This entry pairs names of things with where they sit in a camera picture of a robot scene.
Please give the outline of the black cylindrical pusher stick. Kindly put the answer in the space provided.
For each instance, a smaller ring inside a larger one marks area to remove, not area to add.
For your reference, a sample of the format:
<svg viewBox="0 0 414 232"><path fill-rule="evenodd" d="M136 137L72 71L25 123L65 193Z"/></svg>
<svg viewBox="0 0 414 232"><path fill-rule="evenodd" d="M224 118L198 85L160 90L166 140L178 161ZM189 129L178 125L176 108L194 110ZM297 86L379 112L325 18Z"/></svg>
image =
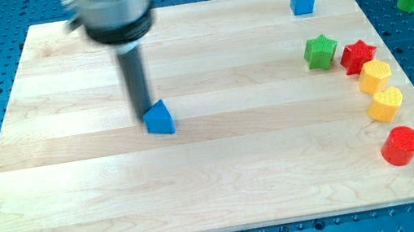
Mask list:
<svg viewBox="0 0 414 232"><path fill-rule="evenodd" d="M139 41L135 41L125 43L117 47L115 51L132 109L137 119L142 120L146 111L151 108L152 103L139 48Z"/></svg>

